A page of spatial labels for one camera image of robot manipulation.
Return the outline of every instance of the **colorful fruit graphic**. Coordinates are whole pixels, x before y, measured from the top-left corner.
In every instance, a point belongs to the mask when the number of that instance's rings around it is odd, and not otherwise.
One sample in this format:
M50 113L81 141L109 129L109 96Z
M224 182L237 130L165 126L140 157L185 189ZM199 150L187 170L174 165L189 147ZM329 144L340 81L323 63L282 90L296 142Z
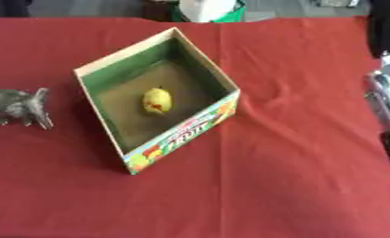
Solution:
M128 165L132 170L136 172L140 172L149 164L150 161L142 154L137 153L129 157Z
M214 125L219 124L221 121L226 119L228 116L235 112L236 100L231 100L224 103L217 112L217 119L213 123Z
M152 148L150 148L150 149L146 150L145 152L143 152L142 155L144 155L150 161L155 161L155 160L159 159L163 155L163 152L160 149L159 145L155 145Z

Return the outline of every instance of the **apple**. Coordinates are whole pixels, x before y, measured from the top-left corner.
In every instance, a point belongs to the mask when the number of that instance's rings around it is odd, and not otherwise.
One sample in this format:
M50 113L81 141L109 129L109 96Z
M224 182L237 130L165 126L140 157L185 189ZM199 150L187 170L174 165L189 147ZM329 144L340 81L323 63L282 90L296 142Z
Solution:
M171 109L171 95L162 88L152 88L148 90L142 100L145 111L165 114Z

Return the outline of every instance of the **red table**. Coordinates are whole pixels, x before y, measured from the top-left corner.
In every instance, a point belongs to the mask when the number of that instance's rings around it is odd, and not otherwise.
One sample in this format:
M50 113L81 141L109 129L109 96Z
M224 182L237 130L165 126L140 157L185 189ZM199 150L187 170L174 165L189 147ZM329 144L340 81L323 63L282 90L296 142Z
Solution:
M121 165L73 68L177 25L238 114L143 171ZM390 238L390 163L364 101L362 19L0 20L0 88L51 88L56 127L0 127L0 237Z

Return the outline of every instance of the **open box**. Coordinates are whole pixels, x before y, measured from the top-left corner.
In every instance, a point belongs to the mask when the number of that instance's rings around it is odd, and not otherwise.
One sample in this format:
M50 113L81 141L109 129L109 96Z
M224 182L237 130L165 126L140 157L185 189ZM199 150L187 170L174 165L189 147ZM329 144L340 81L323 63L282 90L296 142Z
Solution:
M235 113L239 88L177 28L74 70L131 174ZM173 102L165 115L144 111L154 87Z

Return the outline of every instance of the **toy elephant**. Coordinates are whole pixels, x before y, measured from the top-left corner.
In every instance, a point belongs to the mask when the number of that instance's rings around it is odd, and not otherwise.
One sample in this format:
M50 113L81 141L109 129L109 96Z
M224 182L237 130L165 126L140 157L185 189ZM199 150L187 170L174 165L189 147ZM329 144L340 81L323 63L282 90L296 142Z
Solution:
M39 88L34 95L13 89L0 89L0 125L8 123L9 118L20 119L25 126L36 121L43 129L53 127L44 103L48 88Z

